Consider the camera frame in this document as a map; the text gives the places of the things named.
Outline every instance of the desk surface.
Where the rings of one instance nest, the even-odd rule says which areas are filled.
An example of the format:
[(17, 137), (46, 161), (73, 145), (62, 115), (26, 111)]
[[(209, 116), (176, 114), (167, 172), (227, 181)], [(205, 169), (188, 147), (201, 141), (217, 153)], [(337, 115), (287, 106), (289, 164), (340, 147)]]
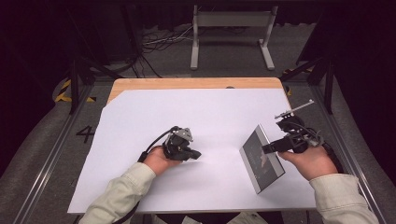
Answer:
[[(225, 90), (228, 86), (235, 89)], [(290, 106), (277, 78), (120, 79), (110, 100), (102, 111), (69, 213), (85, 212), (109, 180), (120, 176), (153, 139), (175, 125), (191, 128), (191, 148), (202, 156), (157, 177), (137, 212), (315, 207), (309, 183), (287, 161), (281, 161), (286, 173), (257, 195), (239, 153), (259, 123), (270, 141), (285, 135), (274, 115)]]

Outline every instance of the person's left hand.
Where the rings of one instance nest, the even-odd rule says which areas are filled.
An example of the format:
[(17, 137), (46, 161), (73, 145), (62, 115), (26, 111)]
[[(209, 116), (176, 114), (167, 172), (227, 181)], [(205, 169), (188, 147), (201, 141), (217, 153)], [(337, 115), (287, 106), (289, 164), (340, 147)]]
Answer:
[(155, 147), (143, 161), (155, 175), (161, 175), (168, 168), (181, 164), (181, 161), (171, 161), (163, 154), (163, 147)]

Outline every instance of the number 4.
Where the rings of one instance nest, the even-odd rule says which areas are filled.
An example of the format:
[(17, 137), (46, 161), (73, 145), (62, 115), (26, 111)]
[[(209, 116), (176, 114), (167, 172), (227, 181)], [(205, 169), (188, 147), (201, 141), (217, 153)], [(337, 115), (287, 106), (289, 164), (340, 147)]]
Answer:
[(95, 133), (91, 133), (92, 127), (91, 126), (87, 126), (85, 127), (83, 130), (79, 131), (78, 133), (76, 133), (76, 135), (83, 135), (85, 136), (85, 140), (84, 143), (87, 143), (88, 138), (90, 137), (90, 135), (95, 135)]

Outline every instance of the white sleeve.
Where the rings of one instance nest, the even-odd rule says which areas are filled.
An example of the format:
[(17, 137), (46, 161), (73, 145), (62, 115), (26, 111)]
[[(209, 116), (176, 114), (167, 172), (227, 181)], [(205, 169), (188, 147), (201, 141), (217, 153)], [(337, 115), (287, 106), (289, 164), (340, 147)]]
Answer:
[(105, 193), (88, 207), (79, 223), (113, 223), (124, 217), (146, 195), (155, 176), (146, 164), (135, 163), (109, 182)]
[(353, 175), (325, 175), (309, 181), (324, 223), (378, 223), (359, 194)]

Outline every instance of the white paper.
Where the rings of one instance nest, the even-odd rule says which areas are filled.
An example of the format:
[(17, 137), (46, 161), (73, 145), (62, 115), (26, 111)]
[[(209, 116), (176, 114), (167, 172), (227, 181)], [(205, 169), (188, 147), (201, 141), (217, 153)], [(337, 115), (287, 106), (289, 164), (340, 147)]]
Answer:
[(291, 163), (280, 159), (286, 173), (257, 195), (239, 154), (259, 123), (270, 141), (282, 138), (275, 115), (289, 109), (282, 89), (124, 91), (102, 112), (68, 213), (85, 213), (173, 126), (191, 129), (190, 147), (202, 156), (157, 177), (137, 212), (314, 208), (314, 191)]

